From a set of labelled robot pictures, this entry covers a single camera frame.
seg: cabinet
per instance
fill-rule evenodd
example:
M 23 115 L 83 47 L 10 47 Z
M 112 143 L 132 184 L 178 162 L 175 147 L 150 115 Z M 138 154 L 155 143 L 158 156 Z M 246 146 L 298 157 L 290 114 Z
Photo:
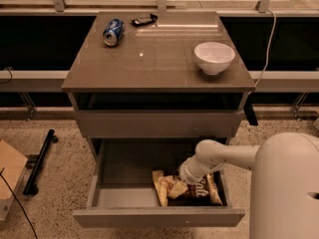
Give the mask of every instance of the cabinet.
M 198 69 L 193 50 L 202 42 L 231 46 L 214 12 L 165 12 L 156 25 L 133 27 L 144 12 L 97 16 L 63 84 L 79 129 L 97 161 L 81 225 L 230 226 L 244 212 L 233 209 L 222 171 L 216 183 L 224 206 L 160 207 L 152 168 L 175 170 L 203 138 L 229 143 L 254 83 L 238 53 L 222 74 Z M 126 23 L 120 43 L 102 33 L 114 18 Z

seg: soda can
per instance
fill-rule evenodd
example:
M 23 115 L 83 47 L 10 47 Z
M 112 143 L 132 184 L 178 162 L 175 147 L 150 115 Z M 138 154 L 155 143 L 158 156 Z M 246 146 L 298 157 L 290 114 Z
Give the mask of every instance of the soda can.
M 108 46 L 116 46 L 126 30 L 126 25 L 120 19 L 113 19 L 103 32 L 103 38 Z

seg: white bowl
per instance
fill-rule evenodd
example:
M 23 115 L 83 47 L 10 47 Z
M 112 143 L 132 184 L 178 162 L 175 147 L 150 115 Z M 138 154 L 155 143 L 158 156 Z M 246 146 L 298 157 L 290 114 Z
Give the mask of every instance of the white bowl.
M 215 42 L 199 44 L 194 52 L 198 66 L 209 75 L 217 75 L 224 71 L 235 57 L 232 48 Z

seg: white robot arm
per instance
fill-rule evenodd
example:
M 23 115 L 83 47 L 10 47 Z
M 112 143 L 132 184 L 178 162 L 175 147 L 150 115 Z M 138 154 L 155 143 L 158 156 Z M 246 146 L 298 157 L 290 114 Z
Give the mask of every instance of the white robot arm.
M 319 138 L 286 132 L 261 146 L 204 140 L 179 177 L 195 184 L 224 163 L 252 170 L 251 239 L 319 238 Z

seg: drawer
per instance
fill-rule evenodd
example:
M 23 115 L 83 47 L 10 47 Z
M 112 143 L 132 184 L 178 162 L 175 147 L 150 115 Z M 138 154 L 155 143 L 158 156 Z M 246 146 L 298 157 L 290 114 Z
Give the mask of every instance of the drawer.
M 192 149 L 178 141 L 102 143 L 87 208 L 74 217 L 83 227 L 237 225 L 244 210 L 231 207 L 223 171 L 215 174 L 223 206 L 160 206 L 152 170 L 174 172 Z
M 198 138 L 235 136 L 243 114 L 76 112 L 82 136 L 91 138 Z

